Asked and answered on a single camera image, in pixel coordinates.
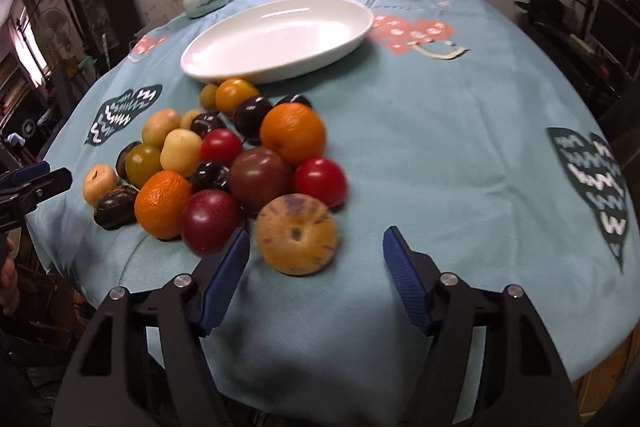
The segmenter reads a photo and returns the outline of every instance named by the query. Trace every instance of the fan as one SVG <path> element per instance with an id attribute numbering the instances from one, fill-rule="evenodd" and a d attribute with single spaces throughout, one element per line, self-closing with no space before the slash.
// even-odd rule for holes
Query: fan
<path id="1" fill-rule="evenodd" d="M 42 13 L 44 36 L 57 50 L 63 48 L 67 54 L 73 49 L 69 39 L 69 19 L 59 8 L 49 8 Z"/>

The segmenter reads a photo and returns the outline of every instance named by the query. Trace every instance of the pile of fruit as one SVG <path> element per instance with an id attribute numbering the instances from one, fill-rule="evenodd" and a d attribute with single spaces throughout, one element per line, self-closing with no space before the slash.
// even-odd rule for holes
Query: pile of fruit
<path id="1" fill-rule="evenodd" d="M 106 230 L 137 222 L 163 241 L 181 236 L 204 256 L 257 217 L 258 248 L 271 267 L 308 275 L 326 266 L 337 243 L 329 208 L 344 203 L 347 181 L 322 157 L 326 130 L 311 103 L 292 95 L 273 106 L 252 84 L 230 79 L 205 86 L 200 105 L 184 115 L 156 112 L 115 169 L 91 169 L 82 194 L 95 222 Z"/>

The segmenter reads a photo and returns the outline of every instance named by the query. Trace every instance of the plate rim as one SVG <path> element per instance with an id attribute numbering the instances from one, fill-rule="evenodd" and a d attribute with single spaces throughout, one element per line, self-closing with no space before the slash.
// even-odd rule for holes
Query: plate rim
<path id="1" fill-rule="evenodd" d="M 213 28 L 215 28 L 216 26 L 218 26 L 219 24 L 226 22 L 228 20 L 233 19 L 234 17 L 237 17 L 239 15 L 245 14 L 248 11 L 251 10 L 255 10 L 258 8 L 262 8 L 264 6 L 268 6 L 271 4 L 284 4 L 284 3 L 289 3 L 292 1 L 300 1 L 300 0 L 275 0 L 275 1 L 269 1 L 266 2 L 264 4 L 258 4 L 256 6 L 252 6 L 251 8 L 248 8 L 246 10 L 242 10 L 239 11 L 238 13 L 234 13 L 233 15 L 230 15 L 229 17 L 225 17 L 224 19 L 222 19 L 221 21 L 216 22 L 213 26 L 210 26 L 209 28 L 207 28 L 206 30 L 204 30 L 202 33 L 200 33 L 199 35 L 197 35 L 185 48 L 185 50 L 182 52 L 182 55 L 180 56 L 180 69 L 182 70 L 182 73 L 186 74 L 188 77 L 190 78 L 194 78 L 196 80 L 212 80 L 213 77 L 209 76 L 209 75 L 204 75 L 204 74 L 194 74 L 194 73 L 188 73 L 186 71 L 186 68 L 184 67 L 184 57 L 187 55 L 187 53 L 189 52 L 189 50 L 191 49 L 191 46 L 193 46 L 194 42 L 196 40 L 198 40 L 201 36 L 203 36 L 204 34 L 206 34 L 207 32 L 211 31 Z M 341 44 L 340 46 L 336 46 L 336 47 L 342 47 L 342 46 L 347 46 L 348 44 L 351 44 L 352 42 L 357 41 L 358 39 L 362 39 L 364 38 L 364 35 L 366 35 L 366 33 L 371 29 L 371 27 L 373 26 L 374 22 L 375 22 L 375 14 L 373 13 L 373 11 L 371 10 L 371 8 L 369 8 L 368 6 L 366 6 L 365 4 L 356 1 L 356 0 L 339 0 L 342 2 L 347 2 L 350 4 L 353 4 L 361 9 L 363 9 L 368 15 L 369 15 L 369 23 L 366 25 L 366 28 L 363 29 L 363 31 L 359 32 L 356 36 L 352 37 L 351 39 L 344 41 L 343 44 Z M 295 66 L 296 64 L 299 64 L 301 62 L 305 62 L 306 60 L 312 60 L 313 58 L 318 58 L 318 57 L 322 57 L 323 55 L 329 54 L 330 52 L 334 51 L 336 49 L 336 47 L 330 48 L 328 50 L 325 50 L 323 52 L 314 54 L 314 55 L 310 55 L 308 57 L 305 58 L 300 58 L 299 60 L 295 60 L 293 62 L 286 62 L 285 64 L 280 64 L 279 66 L 274 66 L 272 68 L 267 68 L 267 69 L 260 69 L 260 70 L 252 70 L 252 71 L 245 71 L 242 73 L 233 73 L 233 74 L 229 74 L 227 75 L 228 78 L 233 78 L 235 76 L 238 77 L 243 77 L 243 76 L 255 76 L 256 74 L 260 74 L 260 73 L 264 73 L 265 71 L 271 71 L 274 70 L 276 68 L 282 68 L 282 67 L 290 67 L 290 66 Z"/>

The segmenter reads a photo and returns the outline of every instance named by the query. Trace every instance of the black hat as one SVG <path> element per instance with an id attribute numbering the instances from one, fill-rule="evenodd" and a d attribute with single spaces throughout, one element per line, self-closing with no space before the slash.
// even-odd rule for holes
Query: black hat
<path id="1" fill-rule="evenodd" d="M 562 24 L 564 6 L 559 0 L 516 1 L 516 5 L 527 11 L 534 19 Z"/>

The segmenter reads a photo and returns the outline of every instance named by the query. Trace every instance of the hand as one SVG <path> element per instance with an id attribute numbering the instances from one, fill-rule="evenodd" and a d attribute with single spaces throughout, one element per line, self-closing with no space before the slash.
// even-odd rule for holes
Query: hand
<path id="1" fill-rule="evenodd" d="M 11 252 L 14 245 L 7 238 L 6 251 Z M 7 257 L 0 269 L 0 308 L 5 315 L 12 315 L 20 302 L 18 292 L 18 272 L 15 270 L 13 259 Z"/>

